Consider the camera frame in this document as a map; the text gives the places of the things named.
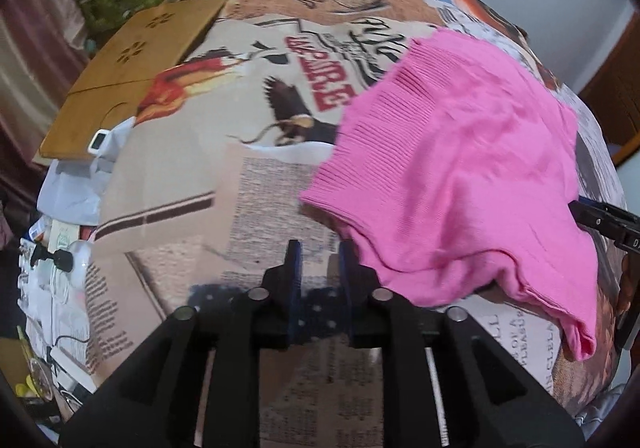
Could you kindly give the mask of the small white device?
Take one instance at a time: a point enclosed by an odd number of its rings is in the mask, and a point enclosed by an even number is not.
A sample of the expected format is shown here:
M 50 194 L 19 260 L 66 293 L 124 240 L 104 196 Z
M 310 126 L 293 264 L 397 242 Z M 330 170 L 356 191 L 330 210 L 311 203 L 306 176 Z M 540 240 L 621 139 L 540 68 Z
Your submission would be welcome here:
M 110 139 L 112 134 L 111 130 L 106 130 L 105 128 L 100 128 L 97 130 L 92 138 L 90 139 L 87 151 L 92 156 L 98 156 L 101 151 L 106 147 L 108 140 Z

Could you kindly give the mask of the newspaper print bed blanket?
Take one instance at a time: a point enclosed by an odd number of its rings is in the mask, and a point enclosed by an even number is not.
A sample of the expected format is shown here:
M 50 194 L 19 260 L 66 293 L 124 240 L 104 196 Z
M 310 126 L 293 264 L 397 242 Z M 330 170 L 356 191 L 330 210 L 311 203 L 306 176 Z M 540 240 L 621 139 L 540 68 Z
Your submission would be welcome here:
M 183 305 L 229 303 L 224 292 L 257 286 L 303 243 L 303 296 L 337 282 L 338 235 L 298 195 L 332 146 L 326 130 L 301 144 L 267 125 L 309 113 L 340 124 L 344 105 L 372 86 L 413 38 L 439 26 L 488 41 L 572 108 L 579 121 L 580 194 L 626 208 L 620 178 L 587 105 L 530 49 L 524 30 L 482 0 L 228 0 L 221 20 L 182 66 L 157 75 L 139 106 L 102 199 L 86 279 L 91 342 L 86 365 L 103 383 Z M 570 361 L 564 334 L 499 288 L 458 301 L 574 416 L 617 368 L 612 333 L 622 252 L 594 234 L 598 251 L 598 349 Z M 382 364 L 351 350 L 329 309 L 311 346 L 262 354 L 264 447 L 382 447 Z

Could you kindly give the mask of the striped pink curtain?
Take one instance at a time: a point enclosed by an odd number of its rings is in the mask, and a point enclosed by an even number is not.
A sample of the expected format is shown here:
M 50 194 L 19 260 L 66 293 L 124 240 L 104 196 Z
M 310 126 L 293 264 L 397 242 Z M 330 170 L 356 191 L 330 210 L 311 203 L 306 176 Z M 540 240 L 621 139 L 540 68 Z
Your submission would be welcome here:
M 17 206 L 35 204 L 32 158 L 85 69 L 86 36 L 76 0 L 1 0 L 1 189 Z

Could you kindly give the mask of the white plastic bag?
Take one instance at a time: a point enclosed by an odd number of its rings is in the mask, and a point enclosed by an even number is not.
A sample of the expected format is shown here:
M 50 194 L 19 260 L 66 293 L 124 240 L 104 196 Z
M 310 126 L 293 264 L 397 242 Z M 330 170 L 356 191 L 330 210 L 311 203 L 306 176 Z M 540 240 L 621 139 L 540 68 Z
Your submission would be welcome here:
M 89 153 L 88 160 L 54 159 L 40 188 L 37 210 L 65 223 L 95 227 L 115 162 L 133 127 L 134 118 L 129 118 L 112 128 L 98 156 Z

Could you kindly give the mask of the wooden lap desk board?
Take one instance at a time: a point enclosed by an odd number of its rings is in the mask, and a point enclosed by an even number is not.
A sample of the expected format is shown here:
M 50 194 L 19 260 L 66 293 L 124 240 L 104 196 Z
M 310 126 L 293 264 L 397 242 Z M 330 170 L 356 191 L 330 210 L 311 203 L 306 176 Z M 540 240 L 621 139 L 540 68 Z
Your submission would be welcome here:
M 87 159 L 96 131 L 110 130 L 134 116 L 154 78 L 192 52 L 226 3 L 182 0 L 133 15 L 70 88 L 38 154 L 46 159 Z

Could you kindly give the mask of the pink knit cardigan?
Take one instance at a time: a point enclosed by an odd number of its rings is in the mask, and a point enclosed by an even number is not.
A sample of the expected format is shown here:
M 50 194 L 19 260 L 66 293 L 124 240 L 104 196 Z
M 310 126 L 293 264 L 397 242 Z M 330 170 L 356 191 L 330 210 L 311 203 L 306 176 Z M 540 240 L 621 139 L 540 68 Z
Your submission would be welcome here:
M 345 109 L 300 194 L 382 285 L 438 307 L 496 284 L 597 348 L 596 249 L 578 197 L 575 112 L 503 50 L 451 30 L 412 41 Z

